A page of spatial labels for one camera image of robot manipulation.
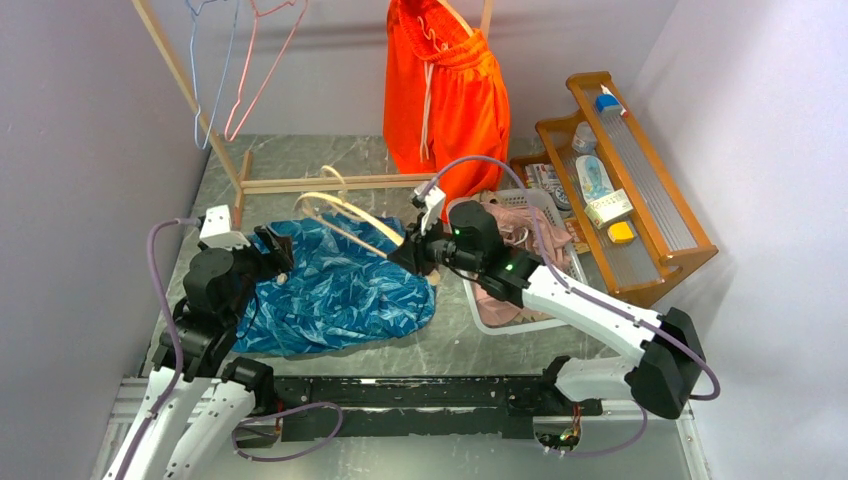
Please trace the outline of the blue patterned shorts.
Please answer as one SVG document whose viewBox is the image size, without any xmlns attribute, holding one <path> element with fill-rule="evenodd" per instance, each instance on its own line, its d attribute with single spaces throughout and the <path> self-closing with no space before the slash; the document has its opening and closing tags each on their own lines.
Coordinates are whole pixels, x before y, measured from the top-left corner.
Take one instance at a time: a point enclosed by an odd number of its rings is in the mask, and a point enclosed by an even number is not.
<svg viewBox="0 0 848 480">
<path fill-rule="evenodd" d="M 401 338 L 433 318 L 435 287 L 380 257 L 396 246 L 374 226 L 326 214 L 268 228 L 292 240 L 294 267 L 249 295 L 234 351 L 327 353 Z"/>
</svg>

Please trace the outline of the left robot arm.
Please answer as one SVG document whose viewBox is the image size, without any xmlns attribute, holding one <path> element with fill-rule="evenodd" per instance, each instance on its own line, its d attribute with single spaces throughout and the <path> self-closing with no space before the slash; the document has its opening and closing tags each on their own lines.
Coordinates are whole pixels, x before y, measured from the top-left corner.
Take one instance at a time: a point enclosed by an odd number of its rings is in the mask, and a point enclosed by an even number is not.
<svg viewBox="0 0 848 480">
<path fill-rule="evenodd" d="M 211 216 L 170 223 L 197 228 L 200 251 L 184 278 L 185 297 L 174 306 L 160 300 L 166 329 L 107 479 L 196 478 L 241 421 L 280 404 L 269 365 L 225 358 L 248 306 L 259 304 L 257 285 L 293 269 L 291 238 L 259 226 L 251 241 Z"/>
</svg>

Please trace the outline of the pink hanger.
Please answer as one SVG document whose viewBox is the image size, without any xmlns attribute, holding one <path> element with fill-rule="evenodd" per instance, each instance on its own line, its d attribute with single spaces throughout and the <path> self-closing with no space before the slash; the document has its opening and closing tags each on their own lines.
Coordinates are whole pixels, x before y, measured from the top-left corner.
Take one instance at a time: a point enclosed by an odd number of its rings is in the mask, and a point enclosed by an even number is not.
<svg viewBox="0 0 848 480">
<path fill-rule="evenodd" d="M 249 1 L 250 28 L 235 97 L 222 137 L 234 142 L 271 84 L 310 9 L 311 1 Z"/>
</svg>

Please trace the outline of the blue wire hanger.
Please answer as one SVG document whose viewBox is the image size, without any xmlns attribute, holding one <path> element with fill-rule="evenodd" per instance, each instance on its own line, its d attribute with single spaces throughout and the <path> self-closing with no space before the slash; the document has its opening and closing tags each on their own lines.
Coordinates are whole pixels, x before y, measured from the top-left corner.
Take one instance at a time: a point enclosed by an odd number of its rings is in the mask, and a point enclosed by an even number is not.
<svg viewBox="0 0 848 480">
<path fill-rule="evenodd" d="M 195 147 L 210 146 L 212 129 L 222 109 L 242 1 L 184 1 L 191 29 L 188 40 Z"/>
</svg>

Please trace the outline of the beige shorts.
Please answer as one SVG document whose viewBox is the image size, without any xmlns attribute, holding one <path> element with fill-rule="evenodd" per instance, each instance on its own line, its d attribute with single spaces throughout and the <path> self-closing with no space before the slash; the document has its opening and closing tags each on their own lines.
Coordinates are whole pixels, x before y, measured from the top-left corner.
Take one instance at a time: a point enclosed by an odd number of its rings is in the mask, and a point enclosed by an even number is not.
<svg viewBox="0 0 848 480">
<path fill-rule="evenodd" d="M 495 191 L 484 190 L 476 195 L 476 199 L 481 204 L 500 205 L 502 203 L 501 196 Z"/>
</svg>

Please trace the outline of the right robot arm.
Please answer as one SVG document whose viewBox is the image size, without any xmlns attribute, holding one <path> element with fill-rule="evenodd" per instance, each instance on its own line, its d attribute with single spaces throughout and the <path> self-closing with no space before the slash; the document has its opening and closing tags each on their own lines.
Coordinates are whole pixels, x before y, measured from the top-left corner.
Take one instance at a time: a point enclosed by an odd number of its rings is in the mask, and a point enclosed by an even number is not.
<svg viewBox="0 0 848 480">
<path fill-rule="evenodd" d="M 601 341 L 615 356 L 594 360 L 557 358 L 553 378 L 539 391 L 550 413 L 565 413 L 576 402 L 632 400 L 665 419 L 680 417 L 691 400 L 712 400 L 720 388 L 696 394 L 706 364 L 691 317 L 671 308 L 641 308 L 584 284 L 539 255 L 506 244 L 495 218 L 482 205 L 464 201 L 449 212 L 450 226 L 422 220 L 410 224 L 391 262 L 426 276 L 440 266 L 472 274 L 491 297 L 552 316 Z"/>
</svg>

